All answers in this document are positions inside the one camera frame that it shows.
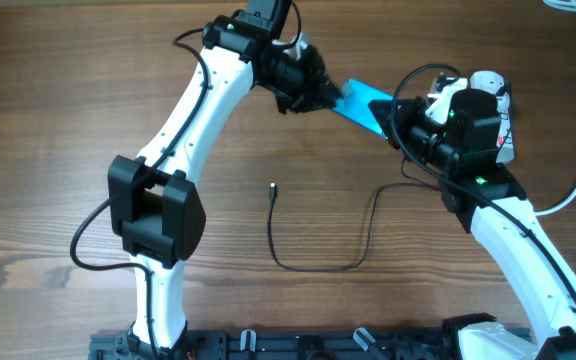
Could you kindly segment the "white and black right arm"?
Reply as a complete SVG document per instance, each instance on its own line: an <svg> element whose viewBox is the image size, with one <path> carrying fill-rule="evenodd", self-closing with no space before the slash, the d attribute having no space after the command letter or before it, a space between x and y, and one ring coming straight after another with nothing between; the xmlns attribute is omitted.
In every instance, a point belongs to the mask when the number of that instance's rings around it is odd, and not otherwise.
<svg viewBox="0 0 576 360"><path fill-rule="evenodd" d="M447 210L502 270L535 332L535 356L576 359L576 275L500 157L513 135L509 83L436 64L429 96L403 98L430 68L407 74L391 95L371 94L368 111L389 143L437 180Z"/></svg>

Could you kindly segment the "blue Galaxy smartphone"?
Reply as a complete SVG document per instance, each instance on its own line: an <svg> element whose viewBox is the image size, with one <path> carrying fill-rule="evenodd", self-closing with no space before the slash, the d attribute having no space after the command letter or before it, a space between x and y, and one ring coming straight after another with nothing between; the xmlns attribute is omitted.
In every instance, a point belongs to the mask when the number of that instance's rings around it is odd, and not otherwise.
<svg viewBox="0 0 576 360"><path fill-rule="evenodd" d="M392 96L356 79L347 80L341 87L342 97L337 100L332 111L364 129L386 138L369 104L376 101L390 102Z"/></svg>

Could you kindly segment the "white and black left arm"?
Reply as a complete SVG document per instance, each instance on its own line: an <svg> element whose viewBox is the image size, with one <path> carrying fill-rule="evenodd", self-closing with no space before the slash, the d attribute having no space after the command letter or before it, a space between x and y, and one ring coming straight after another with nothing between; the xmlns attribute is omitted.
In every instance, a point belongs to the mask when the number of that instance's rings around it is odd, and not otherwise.
<svg viewBox="0 0 576 360"><path fill-rule="evenodd" d="M111 217L137 282L131 327L90 340L93 359L190 359L182 305L184 266L206 213L198 187L207 156L237 105L255 87L280 112L329 109L341 94L318 50L297 33L282 41L292 1L251 1L198 29L195 72L159 133L136 157L116 157L100 210Z"/></svg>

